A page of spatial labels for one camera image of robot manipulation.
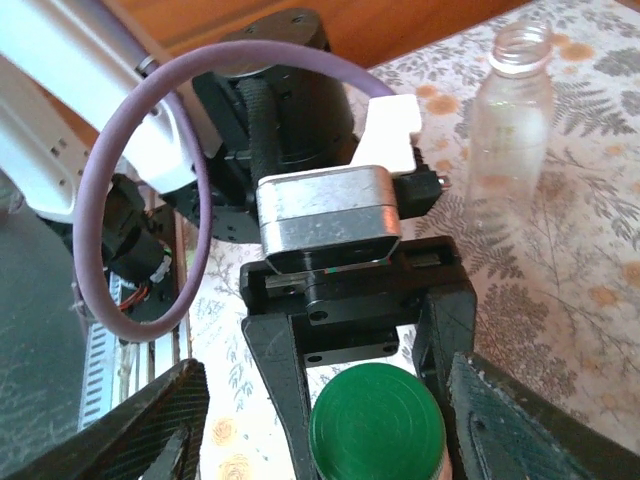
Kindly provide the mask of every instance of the purple tube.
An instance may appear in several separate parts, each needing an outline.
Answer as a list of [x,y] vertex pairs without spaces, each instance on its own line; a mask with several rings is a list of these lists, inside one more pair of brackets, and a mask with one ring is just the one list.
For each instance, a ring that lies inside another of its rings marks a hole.
[[123,315],[109,295],[102,272],[102,218],[109,180],[136,127],[169,92],[192,77],[244,62],[280,64],[334,77],[371,97],[394,92],[366,70],[331,53],[285,42],[241,40],[209,45],[160,66],[118,107],[91,151],[85,168],[73,228],[78,281],[85,302],[106,328],[129,341],[150,341],[173,329],[188,312],[202,281],[211,243],[211,195],[202,155],[194,156],[200,194],[200,231],[193,267],[173,306],[159,319],[135,323]]

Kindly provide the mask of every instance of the green bottle cap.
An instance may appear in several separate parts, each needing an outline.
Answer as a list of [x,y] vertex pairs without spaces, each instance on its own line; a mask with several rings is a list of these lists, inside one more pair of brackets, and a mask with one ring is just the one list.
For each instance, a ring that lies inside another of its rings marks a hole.
[[442,468],[444,421],[417,378],[367,363],[339,373],[322,390],[309,442],[325,480],[430,480]]

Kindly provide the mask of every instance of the fern leaf pattern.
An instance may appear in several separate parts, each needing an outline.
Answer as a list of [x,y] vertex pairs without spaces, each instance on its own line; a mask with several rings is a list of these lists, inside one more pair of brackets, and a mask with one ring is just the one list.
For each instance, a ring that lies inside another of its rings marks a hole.
[[630,77],[640,73],[640,50],[634,47],[613,50],[593,68],[611,77]]
[[556,82],[556,109],[554,126],[563,127],[569,135],[582,128],[581,137],[595,131],[614,136],[636,133],[629,125],[624,112],[607,96],[604,88],[594,88],[589,81],[578,83]]

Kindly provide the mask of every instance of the wooden surface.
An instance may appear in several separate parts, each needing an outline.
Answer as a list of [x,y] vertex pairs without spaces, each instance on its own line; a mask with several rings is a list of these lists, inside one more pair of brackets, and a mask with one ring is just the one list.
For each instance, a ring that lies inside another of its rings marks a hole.
[[[452,35],[525,0],[116,0],[173,55],[216,42],[224,34],[278,10],[310,7],[320,14],[333,51],[371,67]],[[53,99],[87,144],[97,132]]]

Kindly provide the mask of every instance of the table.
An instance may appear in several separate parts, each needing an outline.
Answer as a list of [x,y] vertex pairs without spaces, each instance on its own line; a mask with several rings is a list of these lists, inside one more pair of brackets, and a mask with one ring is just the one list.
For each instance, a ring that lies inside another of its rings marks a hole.
[[[461,219],[469,111],[496,32],[524,17],[554,28],[554,134],[530,221],[523,231],[487,236]],[[429,215],[403,230],[407,239],[455,238],[478,293],[476,351],[640,453],[640,14],[606,0],[540,1],[373,73],[399,93],[418,94],[420,147],[453,182]],[[351,89],[349,96],[360,132],[366,98]],[[258,245],[214,242],[190,311],[193,355],[207,367],[211,393],[203,480],[294,478],[239,327],[239,267],[260,255]],[[412,371],[414,330],[399,334],[400,352],[383,361]],[[312,401],[344,368],[309,371]]]

